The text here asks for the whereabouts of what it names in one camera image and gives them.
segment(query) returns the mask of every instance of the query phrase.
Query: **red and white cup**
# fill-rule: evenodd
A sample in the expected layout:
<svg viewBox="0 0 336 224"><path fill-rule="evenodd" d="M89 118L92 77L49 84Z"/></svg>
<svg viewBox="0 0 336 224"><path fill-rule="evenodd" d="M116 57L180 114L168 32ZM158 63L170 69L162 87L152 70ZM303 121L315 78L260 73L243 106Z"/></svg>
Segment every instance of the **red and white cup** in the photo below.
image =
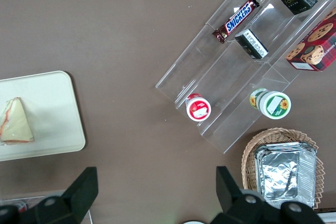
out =
<svg viewBox="0 0 336 224"><path fill-rule="evenodd" d="M206 120L211 113L211 105L200 94L193 93L185 100L187 114L195 122Z"/></svg>

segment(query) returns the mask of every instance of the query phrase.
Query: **candy bar wrapper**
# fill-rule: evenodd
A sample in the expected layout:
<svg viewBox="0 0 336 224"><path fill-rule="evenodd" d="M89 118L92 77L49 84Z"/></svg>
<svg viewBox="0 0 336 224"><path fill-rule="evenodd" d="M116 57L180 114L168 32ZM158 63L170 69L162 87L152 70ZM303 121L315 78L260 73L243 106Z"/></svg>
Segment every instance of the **candy bar wrapper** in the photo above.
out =
<svg viewBox="0 0 336 224"><path fill-rule="evenodd" d="M228 21L215 30L212 34L220 43L224 43L229 36L251 13L259 6L256 0L247 0L245 4L231 16Z"/></svg>

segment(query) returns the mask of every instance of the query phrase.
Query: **green label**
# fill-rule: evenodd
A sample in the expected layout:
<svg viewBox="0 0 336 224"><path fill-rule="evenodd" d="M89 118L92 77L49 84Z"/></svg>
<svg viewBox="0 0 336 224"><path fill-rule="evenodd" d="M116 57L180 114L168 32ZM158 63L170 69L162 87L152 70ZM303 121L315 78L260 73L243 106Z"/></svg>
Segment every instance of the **green label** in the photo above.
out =
<svg viewBox="0 0 336 224"><path fill-rule="evenodd" d="M268 100L266 105L266 112L271 116L282 116L289 108L289 101L279 95Z"/></svg>
<svg viewBox="0 0 336 224"><path fill-rule="evenodd" d="M267 89L260 88L260 89L256 89L255 91L252 92L252 94L250 96L250 104L252 105L253 108L259 110L258 106L257 106L257 98L264 91L267 91Z"/></svg>

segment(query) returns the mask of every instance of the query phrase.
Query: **brown table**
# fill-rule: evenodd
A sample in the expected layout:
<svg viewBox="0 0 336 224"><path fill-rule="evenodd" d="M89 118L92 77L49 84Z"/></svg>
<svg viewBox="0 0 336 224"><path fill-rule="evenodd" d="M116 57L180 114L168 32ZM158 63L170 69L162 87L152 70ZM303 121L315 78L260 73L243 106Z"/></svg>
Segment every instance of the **brown table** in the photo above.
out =
<svg viewBox="0 0 336 224"><path fill-rule="evenodd" d="M80 152L1 162L1 197L65 189L97 166L95 223L210 222L220 211L216 166L241 184L249 139L280 126L318 143L320 207L335 207L336 64L302 73L286 91L291 113L260 118L225 155L154 88L223 1L0 0L0 79L70 73L87 138Z"/></svg>

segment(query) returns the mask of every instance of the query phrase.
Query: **yogurt cup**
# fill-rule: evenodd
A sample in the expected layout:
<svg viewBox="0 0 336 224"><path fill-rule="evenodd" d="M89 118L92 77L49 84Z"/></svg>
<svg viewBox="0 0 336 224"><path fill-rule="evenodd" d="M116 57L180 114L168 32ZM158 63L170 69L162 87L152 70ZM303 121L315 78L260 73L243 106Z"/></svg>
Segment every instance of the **yogurt cup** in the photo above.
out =
<svg viewBox="0 0 336 224"><path fill-rule="evenodd" d="M185 105L189 118L195 122L204 121L210 116L211 105L200 94L189 95L185 100Z"/></svg>
<svg viewBox="0 0 336 224"><path fill-rule="evenodd" d="M261 113L271 119L284 118L291 109L289 97L278 91L257 89L250 96L250 103Z"/></svg>

